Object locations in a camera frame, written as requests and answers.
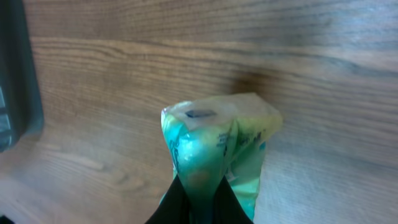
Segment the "small green sachet pack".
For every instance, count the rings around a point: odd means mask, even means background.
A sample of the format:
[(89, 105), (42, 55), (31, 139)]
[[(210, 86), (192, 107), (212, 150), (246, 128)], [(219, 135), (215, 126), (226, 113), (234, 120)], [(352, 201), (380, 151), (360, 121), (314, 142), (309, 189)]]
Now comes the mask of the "small green sachet pack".
[(196, 222), (210, 222), (222, 179), (253, 220), (267, 142), (282, 123), (279, 111), (255, 93), (183, 101), (162, 110), (173, 176), (182, 182)]

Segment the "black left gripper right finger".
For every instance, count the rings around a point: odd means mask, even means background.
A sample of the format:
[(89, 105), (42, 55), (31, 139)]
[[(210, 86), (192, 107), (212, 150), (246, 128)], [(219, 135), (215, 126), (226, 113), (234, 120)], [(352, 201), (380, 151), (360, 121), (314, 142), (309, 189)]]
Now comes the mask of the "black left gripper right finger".
[(253, 224), (223, 177), (214, 195), (212, 224)]

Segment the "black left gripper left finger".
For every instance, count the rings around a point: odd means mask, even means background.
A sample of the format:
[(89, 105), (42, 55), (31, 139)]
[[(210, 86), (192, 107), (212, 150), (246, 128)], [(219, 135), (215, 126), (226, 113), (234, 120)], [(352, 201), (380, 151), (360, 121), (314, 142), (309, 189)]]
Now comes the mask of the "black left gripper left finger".
[(146, 224), (190, 224), (190, 202), (179, 176), (174, 178)]

